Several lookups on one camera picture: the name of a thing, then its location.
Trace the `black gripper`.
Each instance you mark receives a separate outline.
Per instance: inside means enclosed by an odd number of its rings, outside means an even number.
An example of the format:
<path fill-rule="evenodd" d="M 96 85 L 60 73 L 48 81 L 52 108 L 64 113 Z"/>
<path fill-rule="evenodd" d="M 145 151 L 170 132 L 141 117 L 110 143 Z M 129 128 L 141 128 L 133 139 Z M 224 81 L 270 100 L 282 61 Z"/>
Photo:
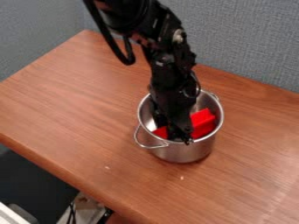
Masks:
<path fill-rule="evenodd" d="M 150 72 L 149 111 L 154 125 L 157 128 L 166 126 L 168 140 L 188 145 L 192 142 L 190 108 L 198 95 L 198 80 L 190 68 L 173 63 L 152 62 Z"/>

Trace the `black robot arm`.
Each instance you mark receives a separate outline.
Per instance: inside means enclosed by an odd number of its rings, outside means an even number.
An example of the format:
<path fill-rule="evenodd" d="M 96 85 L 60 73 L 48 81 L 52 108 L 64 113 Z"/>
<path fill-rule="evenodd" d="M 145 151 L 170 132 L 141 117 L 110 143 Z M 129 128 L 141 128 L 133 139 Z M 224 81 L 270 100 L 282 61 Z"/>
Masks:
<path fill-rule="evenodd" d="M 106 44 L 124 65 L 141 46 L 150 67 L 149 111 L 172 141 L 192 141 L 190 109 L 201 91 L 182 22 L 158 0 L 82 0 Z"/>

